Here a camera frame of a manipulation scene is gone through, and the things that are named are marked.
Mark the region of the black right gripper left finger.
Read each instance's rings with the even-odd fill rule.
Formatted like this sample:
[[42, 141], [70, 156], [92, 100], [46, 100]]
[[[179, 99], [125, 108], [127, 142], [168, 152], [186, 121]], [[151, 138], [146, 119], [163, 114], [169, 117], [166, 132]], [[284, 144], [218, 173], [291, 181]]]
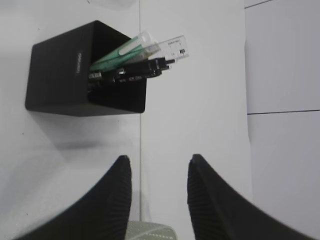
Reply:
[[69, 208], [20, 240], [123, 240], [132, 204], [132, 169], [119, 156], [101, 179]]

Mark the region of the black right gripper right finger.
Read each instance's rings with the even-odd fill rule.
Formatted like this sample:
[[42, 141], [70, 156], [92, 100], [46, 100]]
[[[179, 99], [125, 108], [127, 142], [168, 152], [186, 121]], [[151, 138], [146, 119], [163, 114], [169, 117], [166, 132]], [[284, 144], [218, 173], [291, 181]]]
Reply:
[[309, 240], [234, 190], [200, 154], [188, 165], [187, 204], [197, 240]]

